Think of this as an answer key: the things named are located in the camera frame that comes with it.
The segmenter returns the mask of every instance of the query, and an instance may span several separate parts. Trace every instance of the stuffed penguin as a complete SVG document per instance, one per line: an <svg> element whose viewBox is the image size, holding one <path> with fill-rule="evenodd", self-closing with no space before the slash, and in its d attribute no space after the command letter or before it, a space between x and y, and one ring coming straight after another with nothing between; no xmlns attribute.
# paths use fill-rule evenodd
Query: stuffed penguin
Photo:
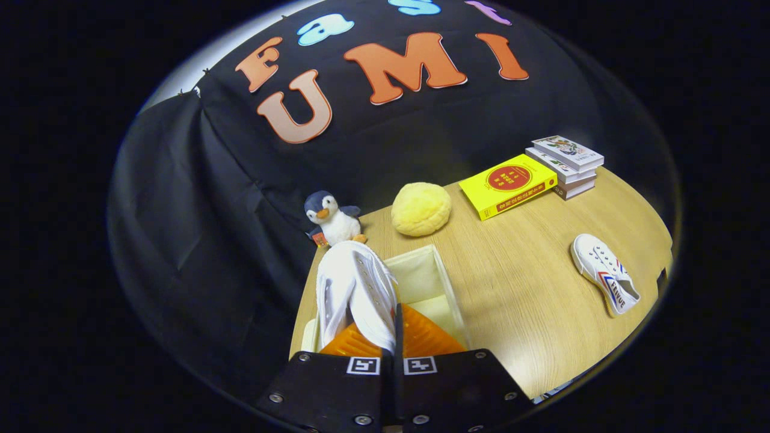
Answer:
<svg viewBox="0 0 770 433"><path fill-rule="evenodd" d="M319 226L311 235L323 231L323 237L332 247L345 240L367 241L367 237L361 234L361 223L357 218L359 213L361 209L357 206L340 207L328 191L317 191L305 200L305 214Z"/></svg>

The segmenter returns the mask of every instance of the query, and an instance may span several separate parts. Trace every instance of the letter m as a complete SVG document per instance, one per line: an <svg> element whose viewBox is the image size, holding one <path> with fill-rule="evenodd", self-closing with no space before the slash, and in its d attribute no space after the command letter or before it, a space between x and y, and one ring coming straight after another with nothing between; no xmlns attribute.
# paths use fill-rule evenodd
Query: letter m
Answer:
<svg viewBox="0 0 770 433"><path fill-rule="evenodd" d="M428 71L427 84L434 89L464 84L468 77L458 71L441 45L438 33L415 33L407 39L407 52L400 55L378 44L357 46L346 52L345 60L358 63L372 86L370 101L378 106L403 95L389 77L397 79L413 92L419 92L423 66Z"/></svg>

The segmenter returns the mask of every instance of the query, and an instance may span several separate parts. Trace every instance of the orange letter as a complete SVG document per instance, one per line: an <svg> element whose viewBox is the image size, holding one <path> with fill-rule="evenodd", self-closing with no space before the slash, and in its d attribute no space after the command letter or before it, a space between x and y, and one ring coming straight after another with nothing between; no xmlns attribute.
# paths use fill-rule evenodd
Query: orange letter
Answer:
<svg viewBox="0 0 770 433"><path fill-rule="evenodd" d="M332 107L316 83L317 76L318 71L311 69L289 83L289 89L299 90L313 110L313 118L308 123L294 122L283 105L283 92L273 93L256 107L256 112L265 116L276 134L287 143L308 142L321 135L332 121Z"/></svg>
<svg viewBox="0 0 770 433"><path fill-rule="evenodd" d="M265 81L278 71L278 65L268 66L266 62L278 60L278 50L272 47L280 44L281 41L283 39L278 36L270 38L269 41L249 54L248 57L236 66L236 71L243 72L246 78L249 79L249 92L256 92L262 84L265 84Z"/></svg>
<svg viewBox="0 0 770 433"><path fill-rule="evenodd" d="M511 49L508 48L508 40L502 36L489 33L477 33L476 37L486 42L492 53L500 63L500 76L505 79L528 79L529 74L519 66Z"/></svg>
<svg viewBox="0 0 770 433"><path fill-rule="evenodd" d="M378 106L403 95L400 87L390 84L391 76L414 92L423 84L423 66L428 71L428 86L434 89L457 86L468 81L458 71L441 45L438 33L415 33L407 39L407 53L400 55L378 44L357 46L346 52L345 60L358 63L372 85L370 101Z"/></svg>

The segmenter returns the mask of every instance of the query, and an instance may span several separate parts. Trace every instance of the shoe logo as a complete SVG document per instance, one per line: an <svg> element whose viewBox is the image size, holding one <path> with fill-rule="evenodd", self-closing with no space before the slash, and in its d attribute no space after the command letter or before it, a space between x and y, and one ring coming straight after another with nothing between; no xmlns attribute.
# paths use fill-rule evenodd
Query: shoe logo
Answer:
<svg viewBox="0 0 770 433"><path fill-rule="evenodd" d="M625 301L623 300L623 297L621 297L620 291L618 291L618 282L607 272L602 271L598 272L598 274L599 281L601 281L604 287L612 294L610 299L612 299L615 308L618 308L618 303L620 303L620 308L625 308Z"/></svg>

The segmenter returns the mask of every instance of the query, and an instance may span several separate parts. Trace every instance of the yellow book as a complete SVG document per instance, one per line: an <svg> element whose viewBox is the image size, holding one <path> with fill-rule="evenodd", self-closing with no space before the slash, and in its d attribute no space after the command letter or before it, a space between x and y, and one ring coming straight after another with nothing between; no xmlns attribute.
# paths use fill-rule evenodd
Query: yellow book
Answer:
<svg viewBox="0 0 770 433"><path fill-rule="evenodd" d="M527 155L519 155L460 181L460 188L483 221L539 196L556 182L553 170Z"/></svg>

